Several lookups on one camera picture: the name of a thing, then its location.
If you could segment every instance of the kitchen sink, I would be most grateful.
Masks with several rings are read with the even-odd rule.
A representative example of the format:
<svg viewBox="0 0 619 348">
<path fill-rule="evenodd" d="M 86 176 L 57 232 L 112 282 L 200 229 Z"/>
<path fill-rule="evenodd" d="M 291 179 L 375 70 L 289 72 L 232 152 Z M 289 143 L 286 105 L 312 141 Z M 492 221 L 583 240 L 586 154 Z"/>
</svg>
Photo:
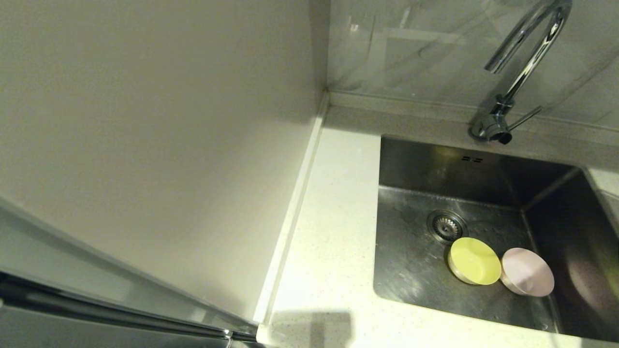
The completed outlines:
<svg viewBox="0 0 619 348">
<path fill-rule="evenodd" d="M 383 137 L 374 291 L 473 318 L 619 342 L 619 238 L 609 217 L 579 167 Z M 554 291 L 526 297 L 500 281 L 461 282 L 446 255 L 465 236 L 499 257 L 515 247 L 538 253 L 554 273 Z"/>
</svg>

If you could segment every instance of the speckled countertop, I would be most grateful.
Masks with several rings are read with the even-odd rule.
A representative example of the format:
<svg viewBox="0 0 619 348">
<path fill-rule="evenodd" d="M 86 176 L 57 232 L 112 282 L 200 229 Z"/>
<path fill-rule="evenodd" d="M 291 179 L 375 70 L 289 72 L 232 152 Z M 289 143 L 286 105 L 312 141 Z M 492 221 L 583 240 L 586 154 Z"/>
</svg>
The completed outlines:
<svg viewBox="0 0 619 348">
<path fill-rule="evenodd" d="M 617 147 L 514 132 L 504 147 L 476 144 L 465 123 L 332 107 L 322 130 L 292 244 L 259 341 L 287 347 L 619 347 L 379 298 L 373 290 L 382 134 L 587 167 L 619 195 Z"/>
</svg>

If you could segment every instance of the marble backsplash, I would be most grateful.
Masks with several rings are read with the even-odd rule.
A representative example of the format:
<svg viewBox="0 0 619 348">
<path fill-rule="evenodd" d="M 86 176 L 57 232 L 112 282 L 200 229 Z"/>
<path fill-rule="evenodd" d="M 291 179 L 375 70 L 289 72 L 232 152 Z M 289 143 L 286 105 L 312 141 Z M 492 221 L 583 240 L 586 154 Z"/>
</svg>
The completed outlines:
<svg viewBox="0 0 619 348">
<path fill-rule="evenodd" d="M 328 85 L 363 95 L 490 108 L 546 23 L 498 75 L 484 65 L 536 0 L 332 0 Z M 576 0 L 514 112 L 619 130 L 619 1 Z"/>
</svg>

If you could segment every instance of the faucet spout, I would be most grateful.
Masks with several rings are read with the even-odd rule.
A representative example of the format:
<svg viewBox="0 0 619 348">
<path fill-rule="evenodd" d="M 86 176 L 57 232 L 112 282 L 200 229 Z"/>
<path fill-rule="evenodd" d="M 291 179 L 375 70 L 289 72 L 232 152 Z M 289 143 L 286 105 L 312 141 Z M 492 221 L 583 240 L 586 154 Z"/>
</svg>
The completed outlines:
<svg viewBox="0 0 619 348">
<path fill-rule="evenodd" d="M 537 28 L 549 15 L 552 15 L 550 23 L 544 35 L 533 50 L 529 60 L 522 67 L 516 76 L 509 90 L 504 95 L 496 96 L 496 105 L 490 115 L 483 115 L 469 129 L 469 134 L 478 141 L 499 140 L 507 144 L 511 140 L 509 133 L 512 128 L 507 128 L 504 124 L 504 117 L 514 106 L 514 97 L 529 78 L 535 67 L 541 62 L 556 38 L 561 33 L 565 22 L 572 8 L 572 0 L 540 0 L 512 29 L 511 33 L 505 38 L 495 54 L 490 58 L 485 69 L 497 74 L 503 70 L 507 62 L 514 56 L 514 53 L 527 40 L 531 32 Z"/>
</svg>

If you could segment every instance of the drain strainer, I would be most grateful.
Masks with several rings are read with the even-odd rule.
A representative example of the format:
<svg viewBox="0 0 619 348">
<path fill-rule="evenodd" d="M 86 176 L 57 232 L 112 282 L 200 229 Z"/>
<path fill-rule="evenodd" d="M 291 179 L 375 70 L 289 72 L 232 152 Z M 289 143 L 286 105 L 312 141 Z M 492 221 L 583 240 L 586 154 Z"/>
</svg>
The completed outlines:
<svg viewBox="0 0 619 348">
<path fill-rule="evenodd" d="M 441 243 L 452 244 L 469 235 L 464 219 L 451 211 L 433 211 L 428 216 L 428 230 Z"/>
</svg>

